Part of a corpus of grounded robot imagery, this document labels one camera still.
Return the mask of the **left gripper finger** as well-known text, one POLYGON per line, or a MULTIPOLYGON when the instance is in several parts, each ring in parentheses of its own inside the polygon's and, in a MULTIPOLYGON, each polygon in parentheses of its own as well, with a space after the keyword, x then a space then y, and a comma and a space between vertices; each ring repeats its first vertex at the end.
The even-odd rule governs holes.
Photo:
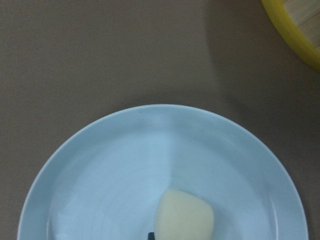
POLYGON ((147 235, 147 240, 155 240, 155 233, 149 232, 147 235))

